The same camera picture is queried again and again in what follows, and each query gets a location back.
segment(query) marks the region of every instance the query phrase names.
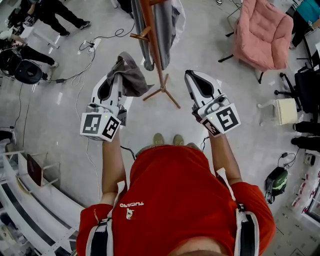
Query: floor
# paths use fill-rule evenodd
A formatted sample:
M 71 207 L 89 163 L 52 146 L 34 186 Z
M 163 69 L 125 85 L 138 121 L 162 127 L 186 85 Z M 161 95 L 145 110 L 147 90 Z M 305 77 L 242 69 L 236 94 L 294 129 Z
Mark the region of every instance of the floor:
M 232 31 L 227 16 L 236 9 L 232 1 L 223 1 L 222 6 L 218 6 L 214 0 L 182 1 L 186 13 L 185 31 L 178 45 L 171 50 L 171 62 L 165 71 L 169 73 L 167 88 L 179 102 L 181 109 L 177 109 L 162 93 L 147 101 L 135 98 L 128 112 L 127 126 L 120 133 L 121 145 L 136 153 L 152 142 L 155 133 L 161 132 L 168 143 L 175 134 L 182 134 L 186 143 L 194 142 L 199 146 L 207 132 L 191 115 L 193 101 L 189 96 L 184 74 L 187 69 L 202 71 L 222 81 L 222 90 L 235 103 L 242 124 L 230 131 L 227 137 L 243 180 L 264 191 L 264 180 L 277 166 L 279 156 L 283 152 L 297 151 L 290 143 L 296 133 L 290 125 L 259 126 L 262 118 L 268 118 L 272 114 L 272 109 L 260 111 L 256 106 L 275 99 L 273 91 L 283 86 L 279 70 L 268 71 L 259 85 L 254 70 L 247 64 L 235 58 L 218 63 L 219 59 L 231 54 L 232 36 L 227 38 L 225 34 Z M 286 11 L 292 2 L 277 0 L 274 4 Z M 53 79 L 71 77 L 87 66 L 90 57 L 85 52 L 79 54 L 79 46 L 84 40 L 89 41 L 96 36 L 109 37 L 120 28 L 128 32 L 134 24 L 127 13 L 120 8 L 114 9 L 109 0 L 68 0 L 66 6 L 78 17 L 90 20 L 92 26 L 80 31 L 60 19 L 71 35 L 60 38 L 60 48 L 54 49 L 50 54 L 60 63 Z M 0 11 L 0 17 L 1 15 L 5 15 L 3 10 Z M 231 17 L 231 23 L 235 22 L 237 15 L 239 12 Z M 35 27 L 52 39 L 58 35 L 40 21 Z M 42 53 L 48 53 L 50 48 L 37 38 L 31 38 L 29 45 Z M 103 39 L 92 66 L 85 72 L 84 87 L 79 95 L 83 80 L 75 87 L 71 86 L 71 81 L 59 84 L 42 81 L 37 86 L 25 84 L 21 89 L 20 82 L 5 79 L 0 87 L 0 126 L 14 124 L 20 109 L 21 89 L 21 113 L 15 127 L 18 147 L 23 147 L 30 153 L 48 151 L 46 161 L 60 162 L 61 165 L 60 169 L 48 170 L 46 177 L 49 180 L 59 178 L 57 186 L 85 207 L 98 202 L 97 178 L 95 168 L 86 155 L 87 138 L 79 135 L 80 121 L 76 108 L 79 113 L 86 110 L 93 87 L 111 69 L 122 51 L 128 52 L 140 64 L 142 54 L 136 39 L 129 36 Z M 301 45 L 289 52 L 289 67 L 284 71 L 291 80 L 294 72 L 303 66 L 303 61 L 298 62 L 296 57 L 304 54 Z M 148 84 L 155 84 L 154 88 L 157 88 L 157 73 L 146 71 L 141 65 L 140 68 Z M 211 162 L 209 143 L 206 143 L 204 153 Z M 88 154 L 96 165 L 100 181 L 101 142 L 90 140 Z M 300 153 L 296 164 L 289 170 L 286 193 L 277 197 L 275 203 L 270 205 L 273 213 L 292 195 L 293 187 L 302 173 L 302 157 L 303 154 Z M 132 156 L 124 150 L 123 158 L 126 171 L 129 172 L 133 164 Z

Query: gray garment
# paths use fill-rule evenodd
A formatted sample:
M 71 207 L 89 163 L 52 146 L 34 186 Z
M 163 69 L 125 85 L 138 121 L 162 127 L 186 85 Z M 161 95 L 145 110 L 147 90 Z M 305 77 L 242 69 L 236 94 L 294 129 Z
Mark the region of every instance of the gray garment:
M 142 14 L 140 0 L 131 0 L 132 14 L 135 22 L 136 33 L 140 34 L 145 29 L 145 21 Z M 170 48 L 176 36 L 176 23 L 180 13 L 172 6 L 171 0 L 152 6 L 155 31 L 160 53 L 161 67 L 165 70 L 170 63 Z M 154 63 L 149 53 L 149 43 L 139 40 L 142 55 L 145 59 L 143 65 L 146 70 L 154 70 Z
M 153 86 L 153 84 L 147 85 L 140 68 L 129 53 L 125 51 L 119 54 L 116 64 L 106 76 L 109 85 L 112 84 L 117 73 L 120 73 L 122 76 L 122 94 L 125 96 L 140 97 Z

